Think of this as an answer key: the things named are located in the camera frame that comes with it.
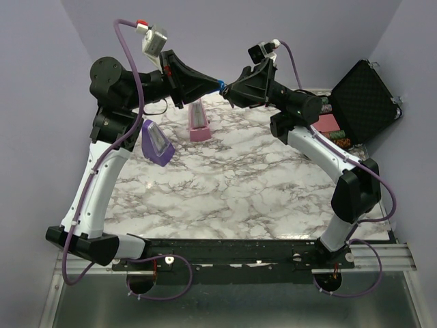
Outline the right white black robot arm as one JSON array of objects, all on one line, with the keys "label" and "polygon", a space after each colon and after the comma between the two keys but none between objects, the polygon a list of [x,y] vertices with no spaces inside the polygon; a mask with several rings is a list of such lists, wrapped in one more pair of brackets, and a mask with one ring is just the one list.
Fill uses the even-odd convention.
[{"label": "right white black robot arm", "polygon": [[233,107],[278,109],[270,118],[272,135],[309,157],[335,183],[333,217],[316,240],[314,251],[315,262],[328,268],[338,261],[358,220],[380,201],[378,164],[371,159],[360,161],[317,132],[313,124],[319,119],[322,98],[280,84],[274,79],[275,71],[274,61],[264,58],[258,65],[244,68],[221,95]]}]

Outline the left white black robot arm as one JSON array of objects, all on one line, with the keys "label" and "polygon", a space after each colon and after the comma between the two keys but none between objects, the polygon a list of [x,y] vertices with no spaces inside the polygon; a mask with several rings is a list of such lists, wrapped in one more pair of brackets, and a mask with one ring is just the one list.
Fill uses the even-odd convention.
[{"label": "left white black robot arm", "polygon": [[48,242],[69,254],[99,265],[127,258],[137,270],[151,263],[143,239],[104,232],[115,182],[143,125],[142,115],[134,109],[167,97],[182,108],[223,86],[222,81],[185,65],[172,50],[162,52],[158,63],[160,69],[141,73],[138,80],[113,57],[101,57],[91,66],[89,91],[97,100],[98,110],[87,165],[66,216],[45,235]]}]

